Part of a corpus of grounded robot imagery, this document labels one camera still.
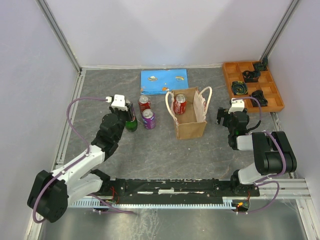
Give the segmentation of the green glass bottle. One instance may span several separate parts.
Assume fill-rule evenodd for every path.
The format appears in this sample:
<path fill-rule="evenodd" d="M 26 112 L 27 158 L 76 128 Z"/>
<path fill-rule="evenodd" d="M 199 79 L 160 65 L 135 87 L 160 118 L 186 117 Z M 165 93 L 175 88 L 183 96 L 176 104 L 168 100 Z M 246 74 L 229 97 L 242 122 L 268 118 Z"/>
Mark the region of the green glass bottle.
<path fill-rule="evenodd" d="M 125 122 L 125 128 L 128 132 L 135 132 L 138 128 L 138 120 L 136 117 L 132 121 Z"/>

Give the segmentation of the purple soda can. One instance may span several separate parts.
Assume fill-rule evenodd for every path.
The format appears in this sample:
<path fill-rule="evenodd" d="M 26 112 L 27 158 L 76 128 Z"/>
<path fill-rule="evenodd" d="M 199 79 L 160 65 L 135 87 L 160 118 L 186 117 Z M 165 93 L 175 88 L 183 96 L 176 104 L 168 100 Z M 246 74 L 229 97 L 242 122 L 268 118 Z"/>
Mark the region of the purple soda can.
<path fill-rule="evenodd" d="M 151 130 L 156 126 L 155 113 L 152 109 L 145 109 L 142 112 L 143 125 L 146 129 Z"/>

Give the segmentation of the red soda can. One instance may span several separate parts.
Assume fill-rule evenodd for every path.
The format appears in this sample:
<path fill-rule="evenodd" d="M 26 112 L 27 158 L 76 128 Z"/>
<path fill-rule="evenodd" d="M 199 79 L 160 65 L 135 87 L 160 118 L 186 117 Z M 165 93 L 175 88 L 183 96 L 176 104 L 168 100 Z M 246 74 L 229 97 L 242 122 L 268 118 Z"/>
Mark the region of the red soda can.
<path fill-rule="evenodd" d="M 147 95 L 140 95 L 138 98 L 139 111 L 142 114 L 144 110 L 151 108 L 151 99 Z"/>

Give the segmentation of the burlap canvas tote bag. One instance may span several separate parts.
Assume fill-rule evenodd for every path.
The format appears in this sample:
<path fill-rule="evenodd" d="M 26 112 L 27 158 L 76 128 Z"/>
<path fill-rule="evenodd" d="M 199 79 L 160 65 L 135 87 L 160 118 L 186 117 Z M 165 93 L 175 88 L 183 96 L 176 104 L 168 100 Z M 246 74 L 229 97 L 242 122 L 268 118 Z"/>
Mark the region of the burlap canvas tote bag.
<path fill-rule="evenodd" d="M 175 136 L 178 140 L 195 139 L 203 136 L 207 125 L 206 116 L 212 93 L 213 89 L 210 86 L 205 87 L 202 91 L 192 87 L 166 93 L 166 108 L 173 119 Z M 186 96 L 186 108 L 183 114 L 174 112 L 174 102 L 179 94 Z"/>

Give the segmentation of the red cola can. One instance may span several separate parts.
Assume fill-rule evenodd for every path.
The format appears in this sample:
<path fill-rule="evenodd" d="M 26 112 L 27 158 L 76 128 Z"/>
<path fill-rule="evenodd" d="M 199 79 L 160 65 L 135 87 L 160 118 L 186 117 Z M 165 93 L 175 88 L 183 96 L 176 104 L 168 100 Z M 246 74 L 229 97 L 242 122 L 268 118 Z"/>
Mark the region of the red cola can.
<path fill-rule="evenodd" d="M 173 110 L 177 115 L 183 115 L 186 112 L 187 97 L 180 93 L 175 96 Z"/>

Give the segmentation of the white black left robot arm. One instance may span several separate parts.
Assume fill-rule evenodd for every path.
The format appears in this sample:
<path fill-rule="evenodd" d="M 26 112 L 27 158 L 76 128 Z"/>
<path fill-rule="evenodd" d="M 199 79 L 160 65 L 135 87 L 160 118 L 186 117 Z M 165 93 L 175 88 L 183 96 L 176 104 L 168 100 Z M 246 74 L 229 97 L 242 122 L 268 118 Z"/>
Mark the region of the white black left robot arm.
<path fill-rule="evenodd" d="M 86 150 L 62 167 L 36 175 L 27 200 L 34 223 L 54 223 L 77 200 L 110 191 L 110 177 L 94 168 L 113 155 L 126 123 L 135 121 L 136 116 L 133 103 L 123 95 L 107 96 L 103 102 L 110 104 L 110 113 L 102 118 L 94 140 L 85 143 Z"/>

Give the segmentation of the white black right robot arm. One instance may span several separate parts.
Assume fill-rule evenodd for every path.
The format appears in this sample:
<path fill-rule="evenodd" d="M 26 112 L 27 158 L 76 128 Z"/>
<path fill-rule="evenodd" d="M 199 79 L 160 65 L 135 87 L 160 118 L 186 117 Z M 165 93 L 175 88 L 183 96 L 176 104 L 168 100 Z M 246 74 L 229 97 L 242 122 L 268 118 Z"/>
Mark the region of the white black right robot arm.
<path fill-rule="evenodd" d="M 231 111 L 220 107 L 217 110 L 216 122 L 228 129 L 229 146 L 236 151 L 253 152 L 254 162 L 236 170 L 230 178 L 229 189 L 236 196 L 246 192 L 248 185 L 293 173 L 297 169 L 297 160 L 285 132 L 251 132 L 261 123 L 247 128 L 249 121 L 247 109 Z"/>

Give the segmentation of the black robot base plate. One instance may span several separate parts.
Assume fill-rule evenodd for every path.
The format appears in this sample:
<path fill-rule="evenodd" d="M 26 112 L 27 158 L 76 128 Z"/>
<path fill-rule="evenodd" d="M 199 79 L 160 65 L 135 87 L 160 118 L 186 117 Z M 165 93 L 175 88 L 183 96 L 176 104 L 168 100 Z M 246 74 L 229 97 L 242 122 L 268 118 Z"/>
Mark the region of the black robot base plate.
<path fill-rule="evenodd" d="M 187 205 L 221 204 L 223 197 L 258 197 L 257 186 L 234 185 L 231 180 L 210 179 L 123 179 L 104 183 L 99 196 L 115 197 L 118 204 Z"/>

